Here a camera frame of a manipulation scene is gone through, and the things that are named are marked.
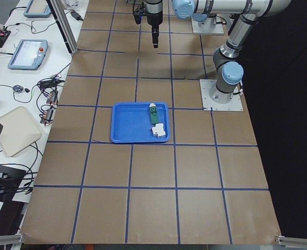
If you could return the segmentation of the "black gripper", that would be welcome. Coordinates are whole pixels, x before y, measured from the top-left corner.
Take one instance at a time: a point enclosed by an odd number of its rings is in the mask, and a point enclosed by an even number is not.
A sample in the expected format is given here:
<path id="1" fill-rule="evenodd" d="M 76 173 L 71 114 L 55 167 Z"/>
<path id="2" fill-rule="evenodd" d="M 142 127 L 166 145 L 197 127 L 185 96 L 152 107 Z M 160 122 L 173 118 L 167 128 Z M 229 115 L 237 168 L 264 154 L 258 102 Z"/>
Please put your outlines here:
<path id="1" fill-rule="evenodd" d="M 159 25 L 163 22 L 163 2 L 162 0 L 146 0 L 145 9 L 147 12 L 147 22 L 152 26 L 152 44 L 158 48 L 159 44 Z"/>

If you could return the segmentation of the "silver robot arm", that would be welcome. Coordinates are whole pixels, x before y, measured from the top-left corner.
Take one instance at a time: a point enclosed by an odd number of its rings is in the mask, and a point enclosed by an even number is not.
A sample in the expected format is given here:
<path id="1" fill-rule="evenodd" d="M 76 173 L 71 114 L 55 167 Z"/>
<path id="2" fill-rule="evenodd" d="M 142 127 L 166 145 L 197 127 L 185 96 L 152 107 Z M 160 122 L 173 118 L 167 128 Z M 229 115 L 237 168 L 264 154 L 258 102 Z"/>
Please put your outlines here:
<path id="1" fill-rule="evenodd" d="M 216 14 L 192 14 L 191 16 L 199 26 L 216 25 Z"/>
<path id="2" fill-rule="evenodd" d="M 247 35 L 260 18 L 282 12 L 290 1 L 173 1 L 176 16 L 186 19 L 193 14 L 239 14 L 225 44 L 216 49 L 213 62 L 218 73 L 210 98 L 220 104 L 231 101 L 234 89 L 241 82 L 244 70 L 235 62 Z"/>

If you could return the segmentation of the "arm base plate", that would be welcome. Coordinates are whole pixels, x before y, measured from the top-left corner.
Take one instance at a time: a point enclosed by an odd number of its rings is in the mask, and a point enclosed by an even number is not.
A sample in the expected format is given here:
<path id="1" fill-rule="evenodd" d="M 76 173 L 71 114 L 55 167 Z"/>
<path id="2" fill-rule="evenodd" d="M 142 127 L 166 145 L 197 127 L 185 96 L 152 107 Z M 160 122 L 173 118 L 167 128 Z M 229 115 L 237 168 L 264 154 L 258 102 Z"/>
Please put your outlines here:
<path id="1" fill-rule="evenodd" d="M 218 16 L 216 16 L 216 25 L 214 26 L 199 26 L 192 17 L 191 24 L 193 34 L 224 35 L 223 21 Z"/>
<path id="2" fill-rule="evenodd" d="M 243 111 L 238 87 L 228 94 L 216 88 L 215 79 L 200 79 L 202 106 L 205 111 Z"/>

